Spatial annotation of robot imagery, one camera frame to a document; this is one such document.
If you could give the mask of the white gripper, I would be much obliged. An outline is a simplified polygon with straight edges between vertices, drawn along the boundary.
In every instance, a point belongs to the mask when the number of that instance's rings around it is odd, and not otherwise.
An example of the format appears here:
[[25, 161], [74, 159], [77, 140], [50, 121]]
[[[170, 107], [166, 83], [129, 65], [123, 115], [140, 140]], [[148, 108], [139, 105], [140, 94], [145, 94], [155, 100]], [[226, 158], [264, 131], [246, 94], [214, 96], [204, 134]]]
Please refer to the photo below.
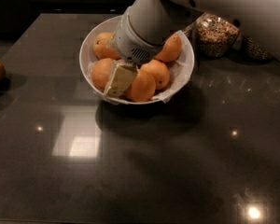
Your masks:
[[112, 62], [104, 95], [120, 97], [137, 77], [137, 64], [148, 63], [161, 51], [161, 45], [151, 45], [140, 37], [130, 21], [130, 10], [121, 16], [115, 32], [106, 45], [121, 60]]

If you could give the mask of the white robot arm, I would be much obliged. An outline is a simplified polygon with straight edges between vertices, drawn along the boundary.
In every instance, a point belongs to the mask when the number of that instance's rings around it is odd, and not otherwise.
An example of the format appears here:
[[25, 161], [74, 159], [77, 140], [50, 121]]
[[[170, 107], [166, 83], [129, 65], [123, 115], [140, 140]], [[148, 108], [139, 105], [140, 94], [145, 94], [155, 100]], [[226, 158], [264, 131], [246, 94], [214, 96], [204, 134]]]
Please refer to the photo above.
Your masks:
[[121, 96], [135, 79], [131, 70], [151, 60], [172, 33], [204, 12], [237, 21], [246, 35], [280, 61], [280, 0], [135, 0], [109, 42], [121, 60], [111, 70], [105, 94]]

